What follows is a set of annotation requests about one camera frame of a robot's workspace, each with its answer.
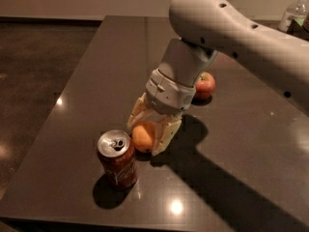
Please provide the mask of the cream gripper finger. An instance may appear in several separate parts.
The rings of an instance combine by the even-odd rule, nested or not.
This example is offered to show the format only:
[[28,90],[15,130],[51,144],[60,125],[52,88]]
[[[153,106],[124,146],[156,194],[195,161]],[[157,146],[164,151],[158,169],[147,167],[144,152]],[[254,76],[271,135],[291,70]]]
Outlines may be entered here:
[[151,116],[156,116],[157,112],[153,109],[151,103],[148,101],[147,94],[144,93],[137,99],[128,117],[126,128],[132,131],[133,128],[142,121],[146,121]]
[[182,123],[183,115],[166,115],[155,124],[152,155],[165,151]]

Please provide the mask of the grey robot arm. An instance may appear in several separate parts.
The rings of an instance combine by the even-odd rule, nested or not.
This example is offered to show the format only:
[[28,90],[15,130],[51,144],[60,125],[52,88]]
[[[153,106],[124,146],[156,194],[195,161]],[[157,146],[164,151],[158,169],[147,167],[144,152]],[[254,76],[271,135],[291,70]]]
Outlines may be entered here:
[[222,52],[272,89],[292,95],[291,103],[309,111],[309,43],[256,23],[226,0],[172,0],[169,21],[177,37],[152,71],[146,91],[133,107],[127,128],[153,113],[152,154],[165,151],[190,107],[200,74]]

